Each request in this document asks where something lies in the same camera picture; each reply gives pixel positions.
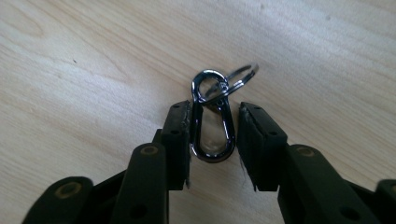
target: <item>wood grain surface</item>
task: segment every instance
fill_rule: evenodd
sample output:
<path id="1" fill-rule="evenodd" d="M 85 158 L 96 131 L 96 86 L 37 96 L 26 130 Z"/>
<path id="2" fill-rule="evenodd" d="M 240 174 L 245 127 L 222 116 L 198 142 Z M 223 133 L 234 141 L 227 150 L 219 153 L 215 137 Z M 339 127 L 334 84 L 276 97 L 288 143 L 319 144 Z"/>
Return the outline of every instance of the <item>wood grain surface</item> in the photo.
<path id="1" fill-rule="evenodd" d="M 396 178 L 396 3 L 0 1 L 0 223 L 20 223 L 52 183 L 126 168 L 206 68 L 260 72 L 230 96 L 262 106 L 290 144 L 347 180 Z M 237 151 L 192 158 L 171 223 L 283 223 Z"/>

